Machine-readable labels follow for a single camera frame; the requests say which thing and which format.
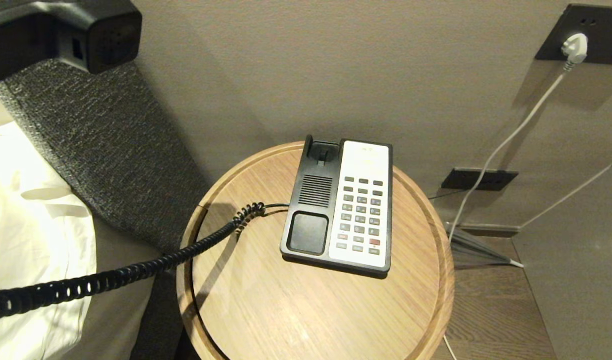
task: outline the speaker grille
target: speaker grille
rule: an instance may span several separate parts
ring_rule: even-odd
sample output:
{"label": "speaker grille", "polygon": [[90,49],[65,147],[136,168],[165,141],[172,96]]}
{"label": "speaker grille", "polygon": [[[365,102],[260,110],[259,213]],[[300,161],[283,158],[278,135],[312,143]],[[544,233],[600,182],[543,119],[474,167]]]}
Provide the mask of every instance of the speaker grille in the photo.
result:
{"label": "speaker grille", "polygon": [[330,204],[331,177],[304,175],[299,191],[299,203],[327,208]]}

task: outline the white plug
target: white plug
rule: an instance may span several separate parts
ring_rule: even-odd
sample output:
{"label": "white plug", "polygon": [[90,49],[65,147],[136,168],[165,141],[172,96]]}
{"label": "white plug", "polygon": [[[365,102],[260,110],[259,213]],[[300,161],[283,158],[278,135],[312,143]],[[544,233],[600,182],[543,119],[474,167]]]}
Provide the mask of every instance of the white plug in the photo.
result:
{"label": "white plug", "polygon": [[570,71],[575,65],[581,64],[586,59],[588,55],[588,37],[580,32],[574,34],[566,39],[566,42],[561,47],[561,51],[568,57],[564,69]]}

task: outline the power outlet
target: power outlet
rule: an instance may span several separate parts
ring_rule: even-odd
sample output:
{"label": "power outlet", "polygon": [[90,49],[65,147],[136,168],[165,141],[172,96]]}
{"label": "power outlet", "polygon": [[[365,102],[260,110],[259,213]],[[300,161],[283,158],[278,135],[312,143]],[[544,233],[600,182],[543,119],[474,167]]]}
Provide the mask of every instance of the power outlet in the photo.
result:
{"label": "power outlet", "polygon": [[570,4],[535,55],[537,60],[561,60],[561,46],[571,35],[588,37],[586,63],[612,65],[612,7]]}
{"label": "power outlet", "polygon": [[[454,168],[448,174],[443,183],[441,183],[442,189],[461,189],[468,190],[472,189],[479,178],[481,169],[477,168]],[[505,170],[488,170],[481,179],[478,191],[492,191],[500,192],[509,184],[519,173],[517,171],[505,171]]]}

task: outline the white keypad panel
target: white keypad panel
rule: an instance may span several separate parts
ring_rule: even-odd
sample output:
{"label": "white keypad panel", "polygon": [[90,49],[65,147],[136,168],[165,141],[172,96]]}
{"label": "white keypad panel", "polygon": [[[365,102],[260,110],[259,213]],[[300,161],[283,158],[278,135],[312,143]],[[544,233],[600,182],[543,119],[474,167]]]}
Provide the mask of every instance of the white keypad panel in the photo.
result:
{"label": "white keypad panel", "polygon": [[388,147],[344,142],[328,256],[358,264],[386,264]]}

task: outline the phone keypad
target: phone keypad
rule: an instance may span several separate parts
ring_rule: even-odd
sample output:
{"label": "phone keypad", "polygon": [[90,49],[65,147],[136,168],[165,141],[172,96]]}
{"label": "phone keypad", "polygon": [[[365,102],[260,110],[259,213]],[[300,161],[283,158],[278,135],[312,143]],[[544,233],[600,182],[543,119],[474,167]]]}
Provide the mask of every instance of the phone keypad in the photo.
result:
{"label": "phone keypad", "polygon": [[340,191],[343,189],[344,212],[338,215],[340,225],[336,230],[339,233],[335,237],[335,247],[367,256],[383,253],[386,250],[385,219],[381,215],[382,200],[385,200],[383,180],[356,180],[355,177],[346,176],[342,182]]}

